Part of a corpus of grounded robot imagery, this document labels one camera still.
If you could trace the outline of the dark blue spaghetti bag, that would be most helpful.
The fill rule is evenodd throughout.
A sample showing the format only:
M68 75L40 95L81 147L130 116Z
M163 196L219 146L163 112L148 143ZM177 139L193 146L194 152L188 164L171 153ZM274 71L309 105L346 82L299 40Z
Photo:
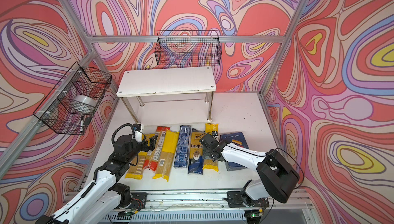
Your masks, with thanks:
M200 142L203 132L192 129L188 160L188 174L203 174L203 145Z

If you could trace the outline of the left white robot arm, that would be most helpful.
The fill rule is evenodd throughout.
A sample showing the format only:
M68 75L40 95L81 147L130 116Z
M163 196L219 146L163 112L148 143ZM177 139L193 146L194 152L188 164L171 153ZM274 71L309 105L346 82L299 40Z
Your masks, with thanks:
M96 168L93 180L71 201L51 216L43 215L37 224L97 224L113 209L128 208L132 202L130 187L119 180L130 168L130 163L140 152L152 151L158 136L147 138L141 132L112 135L113 153L108 160Z

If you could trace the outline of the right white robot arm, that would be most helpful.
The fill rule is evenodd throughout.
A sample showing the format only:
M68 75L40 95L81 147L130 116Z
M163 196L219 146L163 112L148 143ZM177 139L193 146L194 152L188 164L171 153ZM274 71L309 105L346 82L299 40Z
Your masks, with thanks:
M199 142L212 160L233 162L258 174L258 180L249 180L240 191L241 201L247 207L268 197L287 203L300 180L296 170L277 150L253 151L230 141L217 141L211 134L204 134Z

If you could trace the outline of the blue Barilla pasta box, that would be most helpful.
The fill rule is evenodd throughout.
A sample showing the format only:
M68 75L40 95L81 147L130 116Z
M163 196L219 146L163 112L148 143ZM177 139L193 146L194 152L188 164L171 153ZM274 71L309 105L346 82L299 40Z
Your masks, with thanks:
M240 146L245 149L249 149L247 141L246 141L244 134L242 132L221 134L220 141L222 141L222 140L229 141L229 142L234 143L237 146ZM226 169L228 172L245 169L244 166L242 166L238 163L234 163L234 162L227 162L226 161L225 166L226 166Z

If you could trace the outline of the white shelf with metal legs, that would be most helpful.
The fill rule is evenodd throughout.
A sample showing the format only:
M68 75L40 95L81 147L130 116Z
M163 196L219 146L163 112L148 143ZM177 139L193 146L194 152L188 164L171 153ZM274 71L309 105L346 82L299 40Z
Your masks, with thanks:
M127 71L117 97L132 118L144 125L185 124L212 121L216 84L212 67ZM204 99L146 102L142 97L205 94Z

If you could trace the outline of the yellow spaghetti bag long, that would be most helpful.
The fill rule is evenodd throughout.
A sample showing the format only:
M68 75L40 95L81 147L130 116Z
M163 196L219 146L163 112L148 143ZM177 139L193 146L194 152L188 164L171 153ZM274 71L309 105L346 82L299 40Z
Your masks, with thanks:
M160 159L153 179L162 178L166 181L169 181L178 139L179 132L173 132L171 130L166 132Z

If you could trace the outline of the red spaghetti bag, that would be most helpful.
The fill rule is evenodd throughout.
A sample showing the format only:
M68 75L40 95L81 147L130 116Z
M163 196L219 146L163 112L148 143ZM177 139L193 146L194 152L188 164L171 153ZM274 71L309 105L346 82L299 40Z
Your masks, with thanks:
M143 164L143 170L150 169L153 172L156 171L156 169L158 167L160 155L162 152L165 136L166 136L166 133L168 130L170 130L170 127L168 127L168 126L158 126L157 127L156 132L155 132L155 134L157 135L156 142L155 142L155 148L153 151L149 151L147 153L144 164Z

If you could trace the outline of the blue spaghetti box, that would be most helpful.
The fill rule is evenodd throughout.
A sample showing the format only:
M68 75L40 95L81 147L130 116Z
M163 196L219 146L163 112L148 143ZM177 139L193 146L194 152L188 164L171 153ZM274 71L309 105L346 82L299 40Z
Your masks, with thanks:
M187 168L188 166L190 136L191 126L181 125L173 164L175 169Z

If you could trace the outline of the black marker pen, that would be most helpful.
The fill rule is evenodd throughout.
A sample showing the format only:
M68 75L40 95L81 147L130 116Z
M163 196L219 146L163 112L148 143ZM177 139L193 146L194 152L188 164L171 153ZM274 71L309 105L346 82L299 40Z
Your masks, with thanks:
M80 122L80 133L84 133L84 116L81 116L81 122Z

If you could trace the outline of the silver tape roll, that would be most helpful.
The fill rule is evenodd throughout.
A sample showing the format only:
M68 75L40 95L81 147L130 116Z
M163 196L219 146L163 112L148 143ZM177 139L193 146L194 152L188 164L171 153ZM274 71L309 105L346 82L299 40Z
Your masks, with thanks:
M85 95L77 95L74 97L74 101L80 102L84 105L88 105L88 106L92 106L95 107L96 106L96 101L93 100L92 98L85 96Z

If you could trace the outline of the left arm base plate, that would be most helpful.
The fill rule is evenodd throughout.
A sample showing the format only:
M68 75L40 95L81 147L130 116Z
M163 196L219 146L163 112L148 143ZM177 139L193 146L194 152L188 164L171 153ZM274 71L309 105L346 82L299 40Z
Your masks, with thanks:
M148 193L146 192L131 192L122 194L119 208L132 210L144 209L147 202L147 196Z

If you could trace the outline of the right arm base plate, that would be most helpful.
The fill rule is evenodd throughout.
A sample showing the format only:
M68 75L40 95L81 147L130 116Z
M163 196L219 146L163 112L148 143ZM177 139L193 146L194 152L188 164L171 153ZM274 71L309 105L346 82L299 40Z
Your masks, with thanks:
M270 206L267 198L253 200L241 191L228 191L227 197L223 198L230 208L259 208L265 210Z

